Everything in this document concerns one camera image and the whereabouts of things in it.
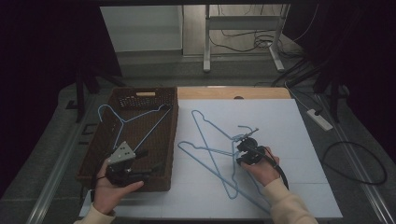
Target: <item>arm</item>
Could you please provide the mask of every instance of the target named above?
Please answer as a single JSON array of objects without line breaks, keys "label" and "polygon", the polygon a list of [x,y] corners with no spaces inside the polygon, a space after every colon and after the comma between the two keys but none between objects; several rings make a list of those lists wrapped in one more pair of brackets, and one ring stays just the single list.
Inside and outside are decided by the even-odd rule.
[{"label": "arm", "polygon": [[102,165],[97,174],[97,183],[95,188],[95,199],[91,204],[90,211],[82,220],[76,221],[75,224],[108,224],[115,218],[113,209],[119,204],[121,199],[128,193],[140,189],[143,181],[128,185],[124,188],[113,186],[106,178],[107,160]]},{"label": "arm", "polygon": [[[279,164],[279,157],[272,155],[268,147],[266,154]],[[263,186],[263,193],[271,204],[271,217],[275,223],[318,223],[308,212],[303,200],[286,189],[279,173],[266,161],[254,165],[242,162],[242,167],[251,172]]]}]

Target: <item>desk leg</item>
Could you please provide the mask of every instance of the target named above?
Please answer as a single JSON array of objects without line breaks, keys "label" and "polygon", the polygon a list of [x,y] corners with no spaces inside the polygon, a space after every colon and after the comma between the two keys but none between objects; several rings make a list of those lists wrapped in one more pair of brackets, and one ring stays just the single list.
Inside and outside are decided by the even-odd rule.
[{"label": "desk leg", "polygon": [[204,72],[210,72],[210,41],[209,41],[209,28],[210,28],[210,5],[205,5],[205,51],[204,51]]},{"label": "desk leg", "polygon": [[278,72],[285,71],[285,67],[283,66],[282,62],[279,59],[279,54],[278,54],[279,48],[277,46],[277,42],[279,41],[280,35],[282,34],[282,29],[283,29],[283,26],[285,25],[289,7],[290,7],[290,5],[285,5],[283,7],[282,14],[279,17],[279,22],[276,27],[274,41],[273,41],[271,47],[269,48],[270,52],[271,52],[271,56],[273,57],[273,60],[274,60],[274,63],[275,63],[275,66],[276,66],[276,69]]}]

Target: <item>white tabletop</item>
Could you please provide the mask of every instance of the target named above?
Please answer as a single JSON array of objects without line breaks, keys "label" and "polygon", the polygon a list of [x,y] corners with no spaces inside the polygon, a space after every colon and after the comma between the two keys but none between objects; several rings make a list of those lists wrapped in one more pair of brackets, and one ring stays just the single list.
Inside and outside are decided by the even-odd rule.
[{"label": "white tabletop", "polygon": [[[259,128],[252,137],[268,146],[280,158],[290,191],[300,195],[309,211],[318,218],[342,217],[332,190],[294,100],[179,100],[177,135],[171,189],[167,192],[132,193],[116,207],[118,217],[137,219],[254,219],[269,218],[269,205],[259,194],[249,175],[236,165],[234,180],[240,193],[230,199],[206,150],[197,150],[181,141],[205,147],[191,114],[199,110],[230,136],[248,133],[245,125]],[[232,151],[231,141],[195,114],[209,147]],[[221,176],[233,184],[233,159],[212,153]],[[235,189],[225,184],[234,197]],[[80,211],[84,217],[91,204],[90,194]]]}]

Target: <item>person's left hand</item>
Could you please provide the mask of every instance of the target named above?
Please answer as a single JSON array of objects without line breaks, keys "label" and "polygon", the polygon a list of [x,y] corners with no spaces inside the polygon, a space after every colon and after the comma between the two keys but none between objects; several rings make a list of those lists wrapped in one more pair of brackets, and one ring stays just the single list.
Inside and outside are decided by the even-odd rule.
[{"label": "person's left hand", "polygon": [[128,193],[140,189],[144,183],[139,181],[124,188],[113,186],[106,177],[107,160],[102,165],[96,178],[99,178],[95,188],[93,207],[100,213],[109,215],[119,204],[120,200]]}]

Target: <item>woven tray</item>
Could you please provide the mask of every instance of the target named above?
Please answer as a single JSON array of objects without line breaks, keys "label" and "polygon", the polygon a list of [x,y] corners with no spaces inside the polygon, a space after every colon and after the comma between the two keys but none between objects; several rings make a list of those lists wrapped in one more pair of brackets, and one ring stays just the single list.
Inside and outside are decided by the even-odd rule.
[{"label": "woven tray", "polygon": [[139,191],[169,190],[177,128],[177,88],[116,88],[111,93],[107,104],[124,120],[157,110],[161,105],[171,105],[172,108],[165,117],[163,116],[169,106],[163,106],[158,112],[151,112],[124,123],[118,136],[122,122],[108,106],[103,106],[102,122],[99,123],[89,143],[76,176],[77,181],[90,189],[92,175],[97,172],[98,167],[100,168],[103,160],[109,157],[114,146],[117,147],[121,142],[126,141],[132,149],[136,148],[163,117],[138,148],[138,150],[148,150],[147,157],[134,161],[132,169],[147,170],[160,163],[160,169],[150,175],[148,182]]}]

